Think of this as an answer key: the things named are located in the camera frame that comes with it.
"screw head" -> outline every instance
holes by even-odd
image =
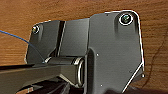
[[[32,27],[32,32],[33,32],[34,34],[37,34],[37,33],[39,32],[39,30],[40,30],[39,26],[33,26],[33,27]]]
[[[132,20],[133,17],[130,14],[123,14],[119,19],[122,25],[129,25],[131,24]]]

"round screw head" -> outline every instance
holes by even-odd
[[[39,32],[39,26],[33,26],[33,27],[32,27],[32,32],[33,32],[34,34],[37,34],[37,33]]]
[[[122,25],[129,25],[133,20],[133,17],[130,14],[123,14],[119,21]]]

